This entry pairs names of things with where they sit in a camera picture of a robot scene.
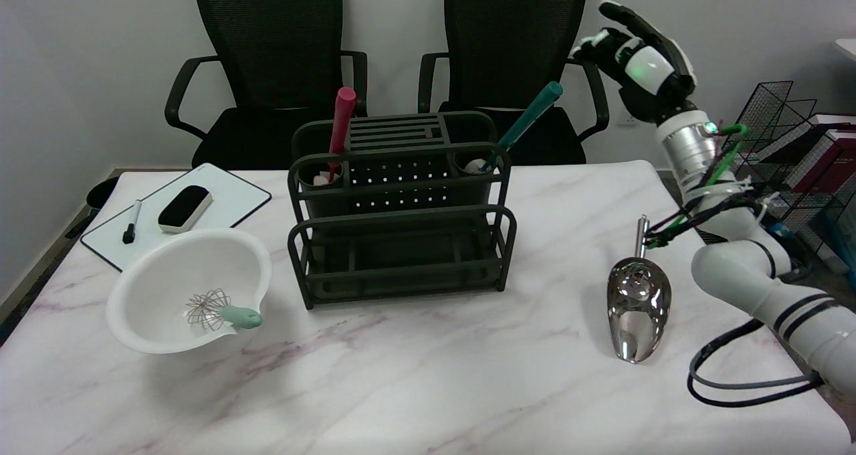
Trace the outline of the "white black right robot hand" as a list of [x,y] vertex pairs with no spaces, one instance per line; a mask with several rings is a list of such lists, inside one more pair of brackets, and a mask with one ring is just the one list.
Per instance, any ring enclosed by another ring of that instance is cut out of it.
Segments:
[[696,110],[693,66],[676,41],[629,7],[604,0],[599,13],[624,26],[602,28],[572,48],[572,59],[595,65],[619,85],[624,107],[640,122],[657,126]]

